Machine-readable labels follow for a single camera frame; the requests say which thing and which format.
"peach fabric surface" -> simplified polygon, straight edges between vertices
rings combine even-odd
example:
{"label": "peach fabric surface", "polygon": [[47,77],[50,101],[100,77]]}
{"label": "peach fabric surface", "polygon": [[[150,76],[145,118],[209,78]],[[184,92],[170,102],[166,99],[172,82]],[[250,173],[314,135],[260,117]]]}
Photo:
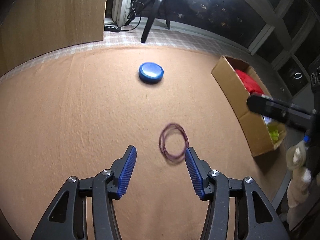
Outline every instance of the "peach fabric surface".
{"label": "peach fabric surface", "polygon": [[[97,49],[46,61],[0,84],[0,208],[22,239],[71,175],[95,176],[128,145],[137,162],[126,195],[114,201],[123,240],[199,239],[207,202],[185,162],[158,149],[169,122],[185,129],[198,156],[228,177],[252,176],[271,200],[286,173],[284,147],[252,158],[241,126],[211,70],[220,56],[166,47]],[[138,78],[143,62],[163,80]],[[178,153],[180,135],[167,148]],[[88,199],[88,237],[93,238]],[[234,203],[230,208],[231,238]]]}

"black tripod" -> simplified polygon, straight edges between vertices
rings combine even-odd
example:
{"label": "black tripod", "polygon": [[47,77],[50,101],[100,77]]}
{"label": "black tripod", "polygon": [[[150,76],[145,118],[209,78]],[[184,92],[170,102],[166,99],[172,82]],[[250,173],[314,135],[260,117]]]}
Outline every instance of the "black tripod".
{"label": "black tripod", "polygon": [[[127,22],[124,24],[124,26],[127,26],[129,25],[133,20],[134,18],[141,14],[141,12],[143,11],[144,8],[146,8],[153,0],[147,0],[145,4],[143,4],[143,6],[140,6],[140,7],[137,7],[135,8],[135,10],[131,10],[130,13],[129,13],[129,16],[128,16],[128,20]],[[167,24],[167,28],[168,30],[170,30],[170,21],[168,19],[168,16],[167,16],[167,0],[154,0],[154,3],[153,3],[153,6],[152,6],[152,9],[151,9],[151,14],[150,16],[148,17],[148,20],[147,20],[147,23],[146,23],[146,26],[144,27],[144,30],[143,30],[143,33],[142,33],[142,36],[141,36],[141,43],[145,43],[147,38],[148,38],[148,35],[149,35],[149,32],[150,32],[150,29],[153,25],[153,22],[155,21],[155,18],[158,14],[158,11],[161,7],[161,5],[164,6],[164,18],[165,18],[165,22]]]}

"metal screw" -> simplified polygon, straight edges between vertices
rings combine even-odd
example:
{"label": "metal screw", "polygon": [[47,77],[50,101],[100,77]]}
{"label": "metal screw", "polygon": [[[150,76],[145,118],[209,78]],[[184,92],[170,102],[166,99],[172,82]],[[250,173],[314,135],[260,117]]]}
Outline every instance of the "metal screw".
{"label": "metal screw", "polygon": [[102,172],[102,174],[105,175],[105,176],[109,176],[111,173],[112,173],[111,170],[104,170],[104,171]]}
{"label": "metal screw", "polygon": [[245,180],[246,183],[254,182],[253,178],[251,178],[251,177],[245,177],[244,180]]}
{"label": "metal screw", "polygon": [[219,175],[219,171],[212,170],[212,171],[209,171],[209,174],[210,174],[211,176],[217,177],[217,176]]}
{"label": "metal screw", "polygon": [[77,180],[77,177],[75,177],[75,176],[71,176],[68,178],[68,182],[70,182],[70,183],[74,183],[76,180]]}

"blue round object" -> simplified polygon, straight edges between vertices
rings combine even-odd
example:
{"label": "blue round object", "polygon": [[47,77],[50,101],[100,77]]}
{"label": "blue round object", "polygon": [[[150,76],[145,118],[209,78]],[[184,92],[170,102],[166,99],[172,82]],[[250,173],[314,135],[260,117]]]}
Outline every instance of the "blue round object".
{"label": "blue round object", "polygon": [[153,62],[141,64],[139,68],[139,77],[143,82],[157,83],[163,77],[163,68]]}

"open cardboard box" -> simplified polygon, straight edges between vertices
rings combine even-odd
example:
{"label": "open cardboard box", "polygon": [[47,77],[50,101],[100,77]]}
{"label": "open cardboard box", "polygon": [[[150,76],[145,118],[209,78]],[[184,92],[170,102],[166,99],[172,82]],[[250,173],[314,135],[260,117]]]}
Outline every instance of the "open cardboard box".
{"label": "open cardboard box", "polygon": [[220,85],[239,120],[252,156],[255,157],[277,149],[286,136],[284,124],[276,124],[279,137],[278,141],[274,144],[262,115],[251,113],[247,108],[247,99],[250,94],[245,89],[234,69],[247,73],[259,84],[265,95],[270,97],[271,95],[254,69],[242,60],[221,56],[218,63],[212,69],[212,75]]}

